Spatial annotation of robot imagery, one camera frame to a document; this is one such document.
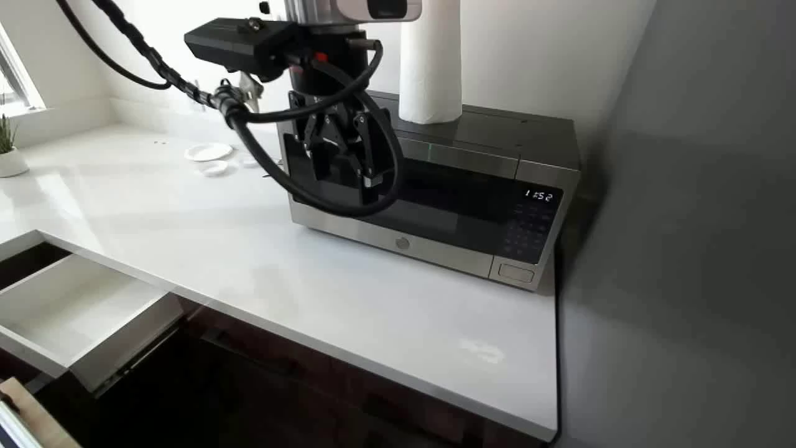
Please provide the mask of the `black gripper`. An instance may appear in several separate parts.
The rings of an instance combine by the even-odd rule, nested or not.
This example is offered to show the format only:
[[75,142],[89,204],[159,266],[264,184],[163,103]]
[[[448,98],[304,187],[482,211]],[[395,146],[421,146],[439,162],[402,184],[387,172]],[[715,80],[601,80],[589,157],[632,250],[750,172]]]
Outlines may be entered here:
[[309,27],[290,48],[289,104],[309,114],[286,126],[284,160],[309,197],[331,197],[314,160],[344,160],[345,208],[386,210],[395,202],[395,146],[366,103],[380,63],[382,46],[356,27]]

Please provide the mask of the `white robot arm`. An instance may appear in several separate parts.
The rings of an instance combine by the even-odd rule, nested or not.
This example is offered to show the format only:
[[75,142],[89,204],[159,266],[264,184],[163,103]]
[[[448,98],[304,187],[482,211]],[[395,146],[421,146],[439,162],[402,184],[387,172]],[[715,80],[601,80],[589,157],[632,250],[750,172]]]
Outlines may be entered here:
[[382,46],[368,22],[412,22],[423,0],[286,0],[300,30],[284,138],[295,199],[340,218],[387,210],[401,192],[402,147],[368,96]]

